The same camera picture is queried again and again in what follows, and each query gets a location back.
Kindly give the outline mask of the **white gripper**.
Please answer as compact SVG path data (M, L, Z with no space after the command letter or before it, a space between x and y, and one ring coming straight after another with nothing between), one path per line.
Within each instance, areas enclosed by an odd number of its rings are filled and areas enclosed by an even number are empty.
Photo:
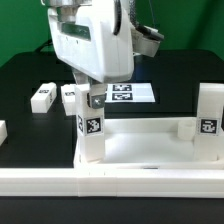
M120 0L47 0L47 7L55 53L79 70L73 71L77 85L88 84L88 76L101 83L131 78L130 22ZM105 101L105 94L87 95L92 109Z

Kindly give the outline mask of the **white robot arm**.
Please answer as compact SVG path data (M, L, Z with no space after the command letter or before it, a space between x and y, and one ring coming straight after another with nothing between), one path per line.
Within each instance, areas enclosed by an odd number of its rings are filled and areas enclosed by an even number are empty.
M41 0L57 57L73 68L78 84L88 82L88 103L105 104L108 83L131 78L134 62L128 14L120 0Z

